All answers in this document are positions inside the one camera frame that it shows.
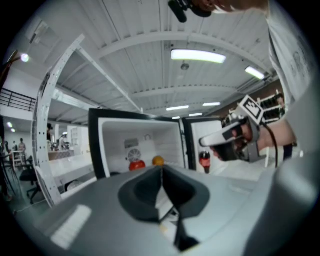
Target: human hand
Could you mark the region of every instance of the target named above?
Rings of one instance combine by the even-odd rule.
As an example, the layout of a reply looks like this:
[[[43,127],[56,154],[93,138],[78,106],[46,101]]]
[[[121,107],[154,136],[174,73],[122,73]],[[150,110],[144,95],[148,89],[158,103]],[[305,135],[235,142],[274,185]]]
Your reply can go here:
[[[230,0],[192,0],[192,3],[205,12],[232,13],[234,11]]]
[[[242,135],[243,135],[243,139],[238,140],[235,142],[234,144],[234,150],[237,151],[238,149],[241,149],[244,145],[244,143],[248,143],[252,140],[252,131],[251,128],[248,124],[244,124],[241,125],[241,129],[242,129]],[[238,137],[239,135],[237,134],[237,131],[234,129],[232,130],[232,135],[234,138]],[[260,127],[260,137],[257,141],[257,145],[258,145],[258,150],[261,151],[262,149],[266,148],[266,136],[268,135],[268,133],[266,133],[266,129],[264,127]],[[219,158],[221,161],[222,158],[220,157],[220,155],[218,154],[218,152],[214,149],[214,147],[211,147],[212,151],[213,151],[213,155],[217,158]]]

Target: red bottle label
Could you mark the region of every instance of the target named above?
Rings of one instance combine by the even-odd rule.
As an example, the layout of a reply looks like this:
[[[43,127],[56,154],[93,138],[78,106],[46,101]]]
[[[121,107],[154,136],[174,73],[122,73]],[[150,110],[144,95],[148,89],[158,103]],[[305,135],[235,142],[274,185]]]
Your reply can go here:
[[[210,167],[210,159],[200,158],[200,164],[201,164],[203,167]]]

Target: black office chair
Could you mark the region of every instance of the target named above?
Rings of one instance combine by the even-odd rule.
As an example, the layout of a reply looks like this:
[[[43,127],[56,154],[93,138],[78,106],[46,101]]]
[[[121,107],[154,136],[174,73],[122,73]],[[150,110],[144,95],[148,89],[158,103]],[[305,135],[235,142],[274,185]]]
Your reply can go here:
[[[31,182],[31,185],[36,185],[36,187],[32,188],[32,189],[29,189],[27,192],[26,192],[26,195],[28,198],[30,198],[30,204],[33,205],[34,204],[34,197],[36,196],[36,194],[38,192],[41,191],[41,188],[39,186],[39,182],[38,182],[38,178],[37,178],[37,175],[36,175],[36,171],[34,169],[34,166],[33,166],[33,158],[32,156],[30,156],[27,161],[29,162],[29,164],[26,164],[26,165],[22,165],[21,167],[23,168],[26,168],[25,170],[22,171],[21,173],[21,176],[20,176],[20,181],[22,182]]]

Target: railing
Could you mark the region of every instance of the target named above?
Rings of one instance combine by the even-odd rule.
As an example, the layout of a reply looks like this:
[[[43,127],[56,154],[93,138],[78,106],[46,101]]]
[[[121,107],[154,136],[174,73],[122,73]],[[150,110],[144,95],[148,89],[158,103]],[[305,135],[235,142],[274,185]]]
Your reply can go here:
[[[23,94],[2,88],[0,94],[0,105],[20,110],[34,111],[36,99]]]

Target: wall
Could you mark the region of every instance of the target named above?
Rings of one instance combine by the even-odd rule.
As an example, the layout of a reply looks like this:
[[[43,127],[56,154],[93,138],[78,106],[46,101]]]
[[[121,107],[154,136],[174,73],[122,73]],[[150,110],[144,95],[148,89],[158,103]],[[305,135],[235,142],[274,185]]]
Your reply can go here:
[[[71,132],[68,131],[68,135],[66,138],[67,141],[71,143],[70,145],[74,149],[74,154],[77,156],[90,153],[88,127],[68,126],[68,129],[70,127],[73,128],[71,129]]]
[[[8,107],[0,105],[1,115],[9,118],[23,119],[31,121],[34,117],[34,113],[14,107]]]
[[[68,136],[66,137],[66,141],[69,142],[71,144],[71,146],[74,146],[74,145],[72,145],[72,136],[71,136],[72,132],[71,132],[71,130],[73,130],[75,128],[78,128],[78,127],[68,125],[66,128],[66,131],[68,132]]]
[[[280,80],[274,81],[271,84],[269,84],[268,86],[266,86],[265,88],[256,91],[255,93],[250,94],[250,97],[252,97],[255,101],[260,98],[266,98],[269,97],[271,95],[274,95],[276,93],[276,90],[278,90],[280,93],[283,93],[283,89],[282,89],[282,85],[280,83]],[[226,117],[227,115],[229,115],[229,110],[230,109],[236,109],[239,102],[241,102],[242,99],[237,100],[236,102],[233,102],[225,107],[223,107],[222,109],[219,109],[213,113],[211,113],[210,116],[220,116],[222,118]]]
[[[185,167],[181,133],[177,125],[163,131],[155,131],[153,139],[156,155],[163,157],[166,164]]]
[[[9,149],[12,150],[14,141],[15,144],[19,146],[20,139],[23,138],[23,142],[26,147],[26,157],[32,156],[32,144],[31,144],[31,134],[30,132],[11,132],[5,131],[4,139],[9,143]]]
[[[157,155],[155,143],[151,140],[145,140],[145,135],[149,134],[153,138],[150,131],[135,132],[104,132],[104,148],[106,162],[111,172],[126,173],[129,171],[130,162],[126,160],[130,150],[137,148],[141,152],[141,160],[146,166],[152,165],[152,159]],[[139,145],[133,148],[125,148],[125,140],[138,139]]]
[[[41,83],[40,79],[11,68],[3,88],[36,99]]]

